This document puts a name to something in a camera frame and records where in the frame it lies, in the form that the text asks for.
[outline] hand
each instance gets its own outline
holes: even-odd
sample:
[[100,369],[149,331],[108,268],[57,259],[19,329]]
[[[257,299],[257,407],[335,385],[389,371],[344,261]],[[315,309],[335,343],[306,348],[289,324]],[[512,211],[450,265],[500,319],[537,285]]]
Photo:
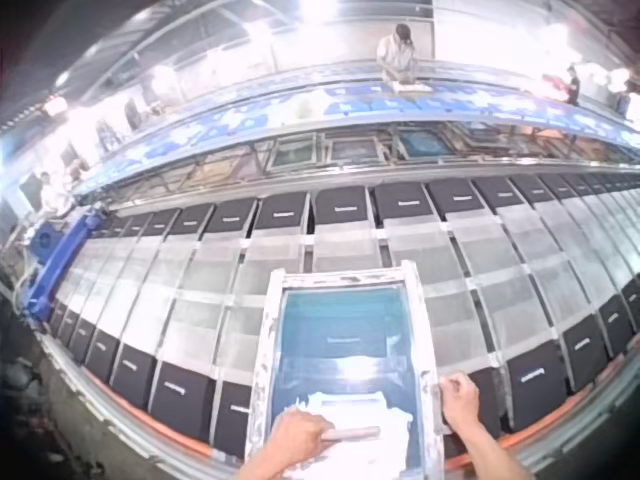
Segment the hand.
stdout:
[[475,383],[464,373],[440,379],[442,411],[449,426],[460,436],[478,426],[480,394]]
[[322,434],[334,428],[320,415],[289,409],[277,419],[265,445],[268,456],[278,463],[281,471],[317,457],[332,445],[322,441]]

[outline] black garment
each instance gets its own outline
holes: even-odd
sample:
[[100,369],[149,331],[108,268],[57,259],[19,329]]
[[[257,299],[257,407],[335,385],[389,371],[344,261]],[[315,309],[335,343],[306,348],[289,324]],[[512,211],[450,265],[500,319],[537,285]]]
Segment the black garment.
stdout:
[[571,88],[569,89],[569,98],[567,99],[567,103],[577,107],[578,96],[580,95],[580,79],[578,77],[572,78],[569,85]]

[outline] black t-shirt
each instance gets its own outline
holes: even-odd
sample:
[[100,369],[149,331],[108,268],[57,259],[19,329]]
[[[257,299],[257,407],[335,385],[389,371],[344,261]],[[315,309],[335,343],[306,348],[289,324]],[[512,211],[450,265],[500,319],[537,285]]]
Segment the black t-shirt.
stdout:
[[578,104],[578,96],[580,95],[580,79],[578,77],[571,79],[571,88],[569,89],[569,98],[567,99],[567,103],[571,105]]

